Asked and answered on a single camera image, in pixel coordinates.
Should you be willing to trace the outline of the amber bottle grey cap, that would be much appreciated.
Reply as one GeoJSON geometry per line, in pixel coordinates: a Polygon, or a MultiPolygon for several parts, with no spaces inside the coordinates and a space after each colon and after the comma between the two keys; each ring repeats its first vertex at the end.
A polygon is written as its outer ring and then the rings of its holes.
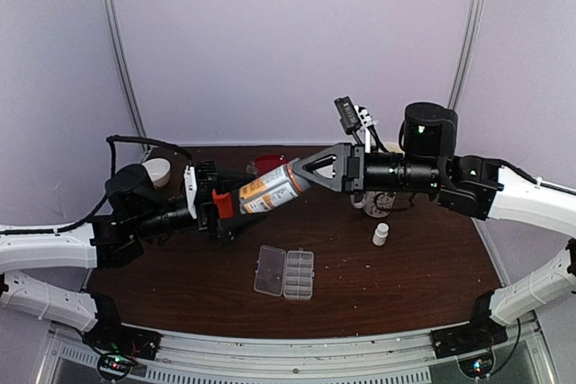
{"type": "Polygon", "coordinates": [[[299,198],[311,183],[293,170],[293,161],[257,177],[239,189],[242,214],[267,213],[299,198]]]}

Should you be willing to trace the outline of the clear plastic pill organizer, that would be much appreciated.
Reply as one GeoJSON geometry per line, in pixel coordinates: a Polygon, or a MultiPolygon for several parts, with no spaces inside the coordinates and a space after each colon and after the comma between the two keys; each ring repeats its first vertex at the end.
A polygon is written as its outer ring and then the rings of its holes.
{"type": "Polygon", "coordinates": [[[312,251],[260,247],[253,286],[255,292],[308,301],[313,296],[314,278],[315,255],[312,251]]]}

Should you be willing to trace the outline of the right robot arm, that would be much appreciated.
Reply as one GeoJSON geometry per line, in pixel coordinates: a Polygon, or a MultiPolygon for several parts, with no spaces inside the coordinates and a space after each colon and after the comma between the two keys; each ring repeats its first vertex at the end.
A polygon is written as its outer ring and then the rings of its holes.
{"type": "Polygon", "coordinates": [[[400,129],[401,153],[367,153],[339,143],[299,160],[292,172],[334,192],[425,193],[441,207],[478,220],[522,222],[561,233],[567,246],[550,262],[478,299],[462,342],[482,348],[527,312],[575,288],[575,191],[527,174],[511,163],[457,156],[458,116],[436,103],[412,103],[400,129]]]}

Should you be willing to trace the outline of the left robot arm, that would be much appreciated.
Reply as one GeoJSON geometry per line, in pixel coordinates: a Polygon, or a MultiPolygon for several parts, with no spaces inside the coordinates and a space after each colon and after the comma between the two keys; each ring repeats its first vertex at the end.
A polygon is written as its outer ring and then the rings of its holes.
{"type": "Polygon", "coordinates": [[[111,352],[129,344],[113,299],[66,290],[28,275],[31,269],[122,268],[144,253],[144,244],[164,243],[193,229],[214,240],[231,240],[256,218],[240,206],[249,174],[220,171],[207,161],[184,170],[184,194],[167,198],[142,164],[109,178],[104,200],[112,211],[68,226],[1,228],[1,306],[94,335],[111,352]]]}

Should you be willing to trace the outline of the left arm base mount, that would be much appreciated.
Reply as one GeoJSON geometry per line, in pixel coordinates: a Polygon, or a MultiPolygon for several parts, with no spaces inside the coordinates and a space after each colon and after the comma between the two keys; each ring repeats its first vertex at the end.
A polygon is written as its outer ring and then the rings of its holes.
{"type": "Polygon", "coordinates": [[[135,356],[137,359],[156,359],[161,334],[156,331],[126,326],[112,298],[102,294],[91,294],[95,303],[95,325],[83,333],[85,341],[92,347],[106,352],[135,356]]]}

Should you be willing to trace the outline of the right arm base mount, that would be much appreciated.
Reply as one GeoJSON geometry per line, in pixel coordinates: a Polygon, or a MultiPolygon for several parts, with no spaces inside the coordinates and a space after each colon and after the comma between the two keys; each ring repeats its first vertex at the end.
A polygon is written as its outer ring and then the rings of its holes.
{"type": "Polygon", "coordinates": [[[494,290],[479,296],[467,323],[433,330],[430,333],[438,359],[488,349],[508,341],[506,327],[491,319],[491,297],[494,290]]]}

